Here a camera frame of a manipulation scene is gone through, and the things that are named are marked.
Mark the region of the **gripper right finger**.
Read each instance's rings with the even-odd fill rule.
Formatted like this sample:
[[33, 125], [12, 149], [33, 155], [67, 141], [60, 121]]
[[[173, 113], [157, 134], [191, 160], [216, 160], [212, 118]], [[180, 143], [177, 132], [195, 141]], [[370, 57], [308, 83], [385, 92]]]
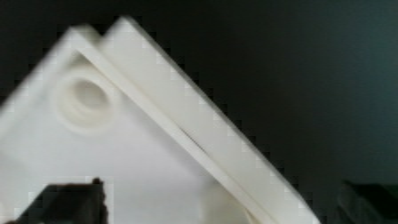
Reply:
[[342, 182], [333, 224], [398, 224], [398, 184]]

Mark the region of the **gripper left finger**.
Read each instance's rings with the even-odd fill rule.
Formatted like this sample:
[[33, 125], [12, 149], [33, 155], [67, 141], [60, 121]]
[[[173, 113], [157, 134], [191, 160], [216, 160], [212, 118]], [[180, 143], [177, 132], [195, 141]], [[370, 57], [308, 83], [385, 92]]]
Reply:
[[104, 198], [99, 178], [90, 183], [47, 185], [13, 224], [108, 224]]

